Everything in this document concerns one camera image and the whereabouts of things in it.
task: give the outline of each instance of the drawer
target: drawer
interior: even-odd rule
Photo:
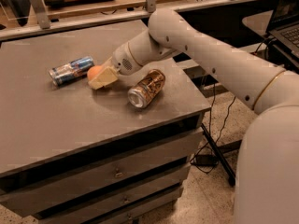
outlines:
[[[27,217],[73,200],[79,196],[117,183],[171,161],[191,155],[198,147],[202,130],[181,133],[135,148],[134,152],[116,155],[105,162],[93,163],[47,182],[35,183],[2,197],[3,206]]]
[[[166,190],[164,193],[160,193],[145,201],[136,203],[124,210],[112,213],[102,218],[95,218],[91,221],[84,222],[84,224],[128,224],[134,218],[140,217],[155,208],[178,199],[181,196],[182,191],[182,187]]]
[[[39,224],[80,224],[112,210],[134,203],[152,193],[181,183],[187,178],[189,169],[189,164],[179,166],[178,168],[147,178],[124,189],[109,193],[106,197],[100,198],[99,202],[95,202],[95,199],[89,201],[89,203],[93,204],[83,205],[82,208],[80,208],[80,205],[71,207],[69,211],[63,211],[61,214],[39,220]]]

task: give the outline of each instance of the can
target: can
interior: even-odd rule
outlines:
[[[88,70],[94,66],[93,58],[90,56],[74,60],[65,65],[52,68],[49,74],[55,86],[60,86],[65,82],[82,77],[87,74]]]
[[[137,108],[145,108],[161,91],[165,83],[165,75],[157,69],[148,74],[128,91],[130,103]]]

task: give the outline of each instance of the orange ball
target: orange ball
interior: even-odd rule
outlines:
[[[91,81],[93,78],[95,78],[96,75],[98,75],[101,72],[102,69],[103,69],[102,65],[93,66],[87,72],[87,79]]]

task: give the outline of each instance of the blue can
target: blue can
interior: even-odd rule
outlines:
[[[87,56],[65,65],[52,68],[49,70],[49,74],[53,80],[54,85],[60,86],[65,82],[69,82],[75,78],[86,75],[88,70],[93,66],[93,58]]]

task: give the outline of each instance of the white robotic arm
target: white robotic arm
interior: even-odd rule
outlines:
[[[117,49],[106,65],[130,75],[176,50],[260,114],[240,148],[235,224],[299,223],[299,76],[194,30],[168,9],[156,10],[148,31]]]

